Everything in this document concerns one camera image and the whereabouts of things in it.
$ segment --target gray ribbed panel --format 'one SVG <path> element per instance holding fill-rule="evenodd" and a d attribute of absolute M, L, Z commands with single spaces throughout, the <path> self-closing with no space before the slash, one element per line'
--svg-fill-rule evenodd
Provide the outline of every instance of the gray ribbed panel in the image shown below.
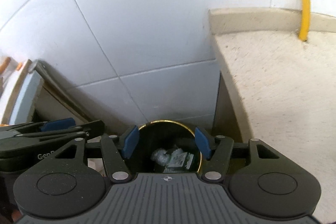
<path fill-rule="evenodd" d="M 238 208 L 223 187 L 200 181 L 196 174 L 139 174 L 115 185 L 95 208 L 58 221 L 25 216 L 19 224 L 316 224 L 309 217 L 270 221 Z"/>

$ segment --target trash can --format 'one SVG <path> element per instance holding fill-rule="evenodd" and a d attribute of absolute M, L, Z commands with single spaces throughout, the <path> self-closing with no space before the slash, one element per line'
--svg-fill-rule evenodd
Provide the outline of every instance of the trash can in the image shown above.
<path fill-rule="evenodd" d="M 158 168 L 151 159 L 158 149 L 171 151 L 181 148 L 183 152 L 193 155 L 192 163 L 186 172 L 199 172 L 202 154 L 195 144 L 194 132 L 186 125 L 170 120 L 149 122 L 139 128 L 140 138 L 130 159 L 125 164 L 132 174 L 135 173 L 169 173 Z"/>

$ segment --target crosshair symbol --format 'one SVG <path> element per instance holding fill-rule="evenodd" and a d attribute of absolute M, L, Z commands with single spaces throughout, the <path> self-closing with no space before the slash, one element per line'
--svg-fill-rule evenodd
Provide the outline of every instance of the crosshair symbol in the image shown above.
<path fill-rule="evenodd" d="M 170 176 L 166 176 L 166 177 L 164 177 L 163 179 L 164 179 L 165 181 L 171 181 L 173 178 L 170 177 Z"/>

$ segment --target blue gripper pad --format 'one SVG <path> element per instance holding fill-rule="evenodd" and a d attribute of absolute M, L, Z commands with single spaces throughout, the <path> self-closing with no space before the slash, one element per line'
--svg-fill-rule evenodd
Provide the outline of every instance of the blue gripper pad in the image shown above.
<path fill-rule="evenodd" d="M 124 134 L 128 134 L 128 136 L 124 140 L 124 148 L 121 150 L 121 156 L 124 159 L 129 159 L 139 142 L 139 128 L 137 126 L 134 126 L 129 133 L 127 131 Z"/>
<path fill-rule="evenodd" d="M 68 129 L 69 127 L 74 127 L 75 125 L 76 122 L 73 118 L 46 122 L 44 126 L 41 127 L 41 132 Z"/>
<path fill-rule="evenodd" d="M 207 160 L 211 159 L 212 151 L 210 149 L 209 140 L 198 127 L 195 129 L 195 142 L 202 155 Z"/>

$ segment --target gold rim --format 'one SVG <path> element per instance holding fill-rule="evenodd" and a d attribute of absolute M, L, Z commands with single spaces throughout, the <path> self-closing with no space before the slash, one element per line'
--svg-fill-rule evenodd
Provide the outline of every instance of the gold rim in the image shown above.
<path fill-rule="evenodd" d="M 153 124 L 153 123 L 158 123 L 158 122 L 171 122 L 171 123 L 175 123 L 175 124 L 178 124 L 180 126 L 182 126 L 183 128 L 187 129 L 194 137 L 195 137 L 195 133 L 189 128 L 187 127 L 186 125 L 180 123 L 180 122 L 176 122 L 176 121 L 171 121 L 171 120 L 156 120 L 156 121 L 152 121 L 152 122 L 148 122 L 146 124 L 144 124 L 143 126 L 140 126 L 139 130 L 150 125 L 150 124 Z M 201 166 L 202 166 L 202 161 L 203 161 L 203 156 L 202 156 L 202 153 L 199 152 L 201 154 L 201 157 L 200 157 L 200 160 L 199 160 L 199 166 L 198 166 L 198 170 L 197 170 L 197 173 L 200 172 L 201 170 Z"/>

